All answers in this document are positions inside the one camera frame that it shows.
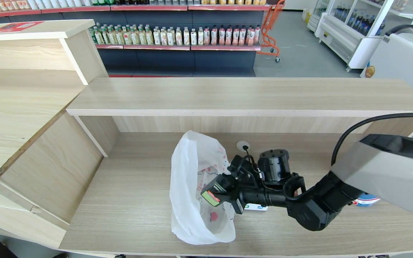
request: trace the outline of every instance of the wooden countertop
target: wooden countertop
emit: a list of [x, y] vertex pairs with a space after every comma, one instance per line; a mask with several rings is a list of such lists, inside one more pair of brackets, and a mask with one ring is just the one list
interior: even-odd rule
[[[0, 23], [0, 28], [11, 23]], [[1, 40], [66, 39], [95, 25], [92, 19], [44, 21], [20, 32], [0, 33]]]
[[[189, 245], [171, 232], [169, 199], [172, 152], [179, 133], [121, 133], [95, 174], [60, 245], [64, 250], [135, 255], [217, 257], [340, 257], [347, 254], [390, 254], [413, 251], [413, 214], [385, 201], [368, 208], [345, 207], [323, 231], [311, 232], [288, 217], [286, 209], [246, 211], [234, 218], [236, 240]], [[291, 171], [311, 187], [329, 170], [339, 134], [211, 134], [229, 159], [285, 148]], [[352, 134], [348, 147], [360, 134]]]
[[83, 88], [75, 71], [0, 69], [0, 171]]
[[80, 116], [342, 116], [413, 111], [402, 80], [97, 78], [67, 111]]

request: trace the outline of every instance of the red sign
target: red sign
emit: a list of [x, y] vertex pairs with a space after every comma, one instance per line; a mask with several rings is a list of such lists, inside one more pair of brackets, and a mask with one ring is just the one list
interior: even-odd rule
[[34, 25], [43, 23], [43, 21], [28, 21], [26, 23], [10, 23], [7, 25], [4, 25], [0, 28], [0, 33], [7, 33], [7, 32], [19, 32], [24, 29], [33, 27]]

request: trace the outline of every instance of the gray floor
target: gray floor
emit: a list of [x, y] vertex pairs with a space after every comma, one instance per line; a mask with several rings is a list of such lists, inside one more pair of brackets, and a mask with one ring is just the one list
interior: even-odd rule
[[346, 72], [346, 63], [309, 31], [299, 12], [282, 12], [270, 36], [280, 47], [280, 62], [274, 56], [257, 54], [256, 77], [354, 77], [361, 70]]

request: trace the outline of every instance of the floor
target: floor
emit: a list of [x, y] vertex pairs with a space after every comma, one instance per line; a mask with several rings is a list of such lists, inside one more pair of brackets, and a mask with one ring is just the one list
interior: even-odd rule
[[[299, 12], [280, 14], [271, 36], [280, 47], [279, 63], [273, 56], [257, 54], [254, 72], [257, 77], [350, 77], [358, 78], [361, 70], [346, 72], [346, 64], [307, 29]], [[0, 241], [20, 258], [51, 258], [60, 251], [23, 240], [0, 235]], [[412, 254], [393, 255], [393, 258], [413, 258]], [[93, 258], [70, 254], [69, 258]]]

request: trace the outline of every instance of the checkout counter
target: checkout counter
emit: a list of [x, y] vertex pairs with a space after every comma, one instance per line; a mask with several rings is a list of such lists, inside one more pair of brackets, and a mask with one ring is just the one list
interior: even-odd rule
[[[385, 201], [345, 207], [320, 232], [270, 207], [234, 219], [236, 240], [188, 245], [171, 232], [170, 160], [187, 130], [250, 154], [290, 153], [308, 187], [340, 134], [367, 117], [413, 111], [401, 80], [108, 78], [92, 20], [0, 33], [0, 233], [101, 257], [358, 257], [413, 252], [413, 214]], [[412, 119], [368, 133], [413, 134]]]

